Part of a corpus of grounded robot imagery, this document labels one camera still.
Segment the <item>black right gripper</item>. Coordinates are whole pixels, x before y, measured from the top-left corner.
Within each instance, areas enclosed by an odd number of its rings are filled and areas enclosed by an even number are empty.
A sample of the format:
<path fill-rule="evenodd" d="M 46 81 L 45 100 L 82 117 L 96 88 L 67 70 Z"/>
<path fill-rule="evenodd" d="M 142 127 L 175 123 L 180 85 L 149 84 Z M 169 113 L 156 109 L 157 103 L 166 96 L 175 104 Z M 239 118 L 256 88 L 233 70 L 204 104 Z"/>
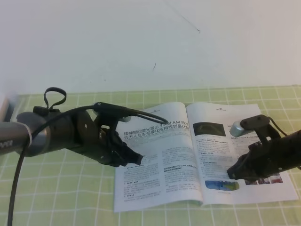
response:
<path fill-rule="evenodd" d="M 258 180 L 286 170 L 285 138 L 249 145 L 249 152 L 240 156 L 228 170 L 230 179 Z"/>

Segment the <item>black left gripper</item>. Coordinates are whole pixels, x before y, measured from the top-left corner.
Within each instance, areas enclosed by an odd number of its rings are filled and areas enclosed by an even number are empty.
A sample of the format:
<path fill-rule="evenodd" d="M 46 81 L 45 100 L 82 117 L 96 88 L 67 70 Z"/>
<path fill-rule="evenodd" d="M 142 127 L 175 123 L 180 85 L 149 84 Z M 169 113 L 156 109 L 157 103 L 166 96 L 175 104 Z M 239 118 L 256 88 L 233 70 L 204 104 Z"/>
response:
<path fill-rule="evenodd" d="M 101 112 L 93 120 L 87 110 L 74 113 L 52 112 L 48 152 L 66 148 L 104 165 L 127 166 L 130 163 L 141 165 L 143 156 L 129 147 L 124 147 L 116 131 L 120 117 L 110 112 Z"/>

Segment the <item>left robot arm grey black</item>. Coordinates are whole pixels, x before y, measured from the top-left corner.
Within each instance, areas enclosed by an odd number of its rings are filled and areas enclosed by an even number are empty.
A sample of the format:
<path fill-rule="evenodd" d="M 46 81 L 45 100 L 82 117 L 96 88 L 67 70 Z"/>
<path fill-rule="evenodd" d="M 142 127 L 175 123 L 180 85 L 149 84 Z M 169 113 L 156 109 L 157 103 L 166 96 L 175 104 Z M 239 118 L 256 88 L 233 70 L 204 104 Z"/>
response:
<path fill-rule="evenodd" d="M 0 153 L 20 154 L 29 135 L 49 119 L 61 112 L 50 112 L 46 117 L 36 113 L 24 112 L 17 116 L 16 122 L 1 122 Z M 107 129 L 102 129 L 102 121 L 93 121 L 87 111 L 72 116 L 64 116 L 43 129 L 26 152 L 27 157 L 68 149 L 100 164 L 113 167 L 129 163 L 140 165 L 141 154 L 134 152 L 121 140 L 116 132 L 118 121 L 110 119 Z"/>

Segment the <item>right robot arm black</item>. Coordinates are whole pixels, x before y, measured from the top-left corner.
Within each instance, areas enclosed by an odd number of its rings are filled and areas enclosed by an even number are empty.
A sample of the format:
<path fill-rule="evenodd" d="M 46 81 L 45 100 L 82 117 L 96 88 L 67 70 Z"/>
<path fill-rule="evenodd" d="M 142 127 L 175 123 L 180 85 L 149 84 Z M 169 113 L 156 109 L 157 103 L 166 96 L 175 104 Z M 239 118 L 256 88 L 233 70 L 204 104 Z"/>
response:
<path fill-rule="evenodd" d="M 249 145 L 249 152 L 227 170 L 230 179 L 255 181 L 301 166 L 301 132 Z"/>

